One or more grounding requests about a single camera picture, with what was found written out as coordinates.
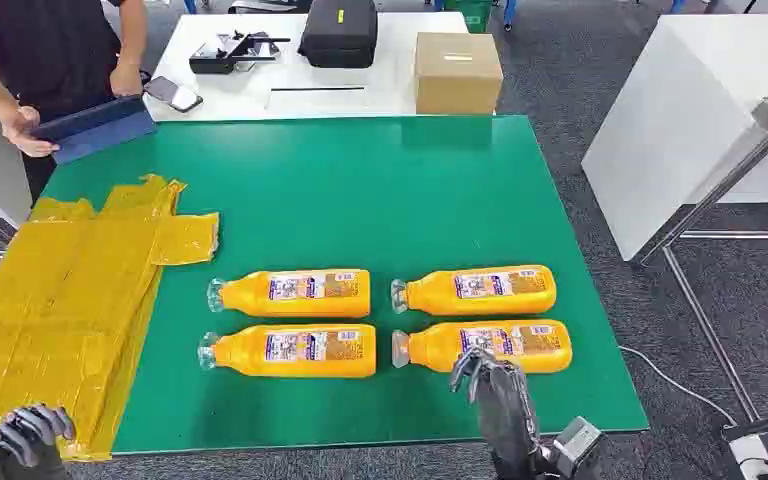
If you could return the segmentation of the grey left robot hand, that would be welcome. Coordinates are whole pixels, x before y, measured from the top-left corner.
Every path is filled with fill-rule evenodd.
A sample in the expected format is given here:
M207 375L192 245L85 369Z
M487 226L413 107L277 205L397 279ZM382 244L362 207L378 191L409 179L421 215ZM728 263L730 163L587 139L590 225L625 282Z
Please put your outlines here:
M57 440L76 438L62 407L17 407L0 421L0 479L69 479Z

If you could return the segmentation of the person's right hand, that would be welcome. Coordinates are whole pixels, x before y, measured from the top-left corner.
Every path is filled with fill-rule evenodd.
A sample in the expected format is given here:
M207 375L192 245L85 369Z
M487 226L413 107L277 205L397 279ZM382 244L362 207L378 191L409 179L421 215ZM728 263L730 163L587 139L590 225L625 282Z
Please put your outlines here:
M0 123L3 136L31 158L46 157L60 149L59 145L32 135L32 131L40 125L40 114L33 107L19 106L4 116Z

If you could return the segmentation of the person's left hand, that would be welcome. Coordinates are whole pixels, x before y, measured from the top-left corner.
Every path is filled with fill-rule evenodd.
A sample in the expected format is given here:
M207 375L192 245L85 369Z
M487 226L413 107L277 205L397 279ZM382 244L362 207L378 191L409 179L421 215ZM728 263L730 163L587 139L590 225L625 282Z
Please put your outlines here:
M120 58L110 74L110 88L115 97L141 95L142 76L138 64Z

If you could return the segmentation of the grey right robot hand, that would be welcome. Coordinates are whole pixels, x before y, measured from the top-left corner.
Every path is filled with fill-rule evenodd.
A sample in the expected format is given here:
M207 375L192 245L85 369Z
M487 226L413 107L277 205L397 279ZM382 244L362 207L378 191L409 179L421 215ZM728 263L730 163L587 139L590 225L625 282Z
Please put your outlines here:
M472 347L455 361L449 386L467 383L468 402L477 408L479 430L491 448L500 479L544 479L546 459L523 370Z

